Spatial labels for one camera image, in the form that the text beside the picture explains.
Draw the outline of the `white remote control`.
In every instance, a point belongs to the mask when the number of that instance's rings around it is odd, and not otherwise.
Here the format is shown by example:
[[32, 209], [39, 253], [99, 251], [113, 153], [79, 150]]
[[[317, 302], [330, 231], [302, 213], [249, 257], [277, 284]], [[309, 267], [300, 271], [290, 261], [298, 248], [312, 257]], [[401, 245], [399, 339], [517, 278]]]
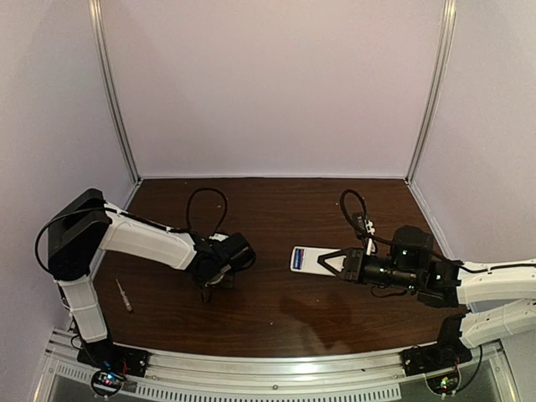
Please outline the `white remote control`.
[[[292, 258], [293, 258], [293, 250], [295, 248], [301, 248], [303, 249], [302, 252], [302, 265], [301, 269], [299, 271], [294, 271], [292, 269]], [[306, 246], [295, 246], [291, 252], [291, 259], [290, 259], [290, 271], [294, 273], [302, 273], [302, 274], [310, 274], [310, 275], [317, 275], [317, 276], [325, 276], [322, 273], [322, 270], [320, 268], [320, 265], [317, 263], [317, 257], [320, 254], [323, 254], [324, 252], [330, 252], [337, 249], [326, 249], [326, 248], [317, 248], [317, 247], [306, 247]]]

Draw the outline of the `clear handle screwdriver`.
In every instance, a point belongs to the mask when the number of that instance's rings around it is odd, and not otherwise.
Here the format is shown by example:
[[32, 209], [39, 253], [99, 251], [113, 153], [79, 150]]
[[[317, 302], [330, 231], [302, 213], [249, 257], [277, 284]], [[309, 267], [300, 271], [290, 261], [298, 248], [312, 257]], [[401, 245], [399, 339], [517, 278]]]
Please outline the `clear handle screwdriver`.
[[116, 285], [117, 285], [117, 288], [118, 288], [118, 291], [120, 293], [120, 296], [121, 296], [121, 300], [125, 306], [125, 309], [127, 310], [127, 312], [129, 314], [132, 314], [134, 312], [134, 309], [133, 309], [133, 306], [125, 292], [125, 290], [123, 289], [123, 287], [121, 286], [121, 283], [119, 282], [118, 279], [116, 279]]

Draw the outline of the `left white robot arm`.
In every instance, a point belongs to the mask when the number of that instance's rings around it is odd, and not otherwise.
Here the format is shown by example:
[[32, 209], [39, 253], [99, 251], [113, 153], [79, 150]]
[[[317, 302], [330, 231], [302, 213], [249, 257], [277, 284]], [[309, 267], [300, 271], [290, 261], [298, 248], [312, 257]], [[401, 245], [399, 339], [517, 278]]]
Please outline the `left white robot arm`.
[[97, 188], [84, 191], [46, 223], [33, 251], [38, 265], [63, 292], [86, 344], [111, 339], [91, 277], [96, 255], [116, 252], [183, 271], [204, 298], [256, 261], [252, 245], [241, 233], [214, 231], [204, 237], [191, 225], [160, 224], [106, 202]]

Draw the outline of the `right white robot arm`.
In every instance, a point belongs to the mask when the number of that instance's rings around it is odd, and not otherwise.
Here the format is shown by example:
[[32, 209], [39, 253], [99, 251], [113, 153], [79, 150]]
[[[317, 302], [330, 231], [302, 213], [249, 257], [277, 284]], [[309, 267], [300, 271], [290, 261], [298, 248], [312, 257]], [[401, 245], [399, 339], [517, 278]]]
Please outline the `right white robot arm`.
[[469, 306], [485, 300], [502, 305], [444, 320], [437, 345], [472, 349], [535, 329], [535, 261], [477, 264], [448, 260], [435, 254], [433, 238], [414, 226], [398, 228], [382, 258], [372, 248], [377, 240], [362, 234], [364, 248], [297, 250], [296, 265], [310, 273], [344, 281], [393, 287], [434, 308]]

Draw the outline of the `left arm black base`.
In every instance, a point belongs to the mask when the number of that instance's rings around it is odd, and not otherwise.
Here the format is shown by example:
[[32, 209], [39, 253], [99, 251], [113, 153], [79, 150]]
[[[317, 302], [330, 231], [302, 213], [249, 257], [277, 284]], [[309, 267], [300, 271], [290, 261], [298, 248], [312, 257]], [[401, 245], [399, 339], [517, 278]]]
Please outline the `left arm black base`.
[[115, 345], [110, 339], [96, 343], [82, 342], [76, 360], [115, 374], [143, 378], [147, 370], [147, 350]]

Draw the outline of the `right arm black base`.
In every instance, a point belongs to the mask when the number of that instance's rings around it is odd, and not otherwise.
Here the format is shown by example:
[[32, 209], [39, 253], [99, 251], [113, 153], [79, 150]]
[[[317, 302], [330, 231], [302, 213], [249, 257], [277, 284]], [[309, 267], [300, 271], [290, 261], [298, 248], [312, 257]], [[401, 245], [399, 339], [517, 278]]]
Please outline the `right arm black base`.
[[414, 346], [399, 353], [406, 376], [453, 368], [472, 360], [472, 352], [461, 342], [461, 321], [465, 314], [447, 317], [435, 343]]

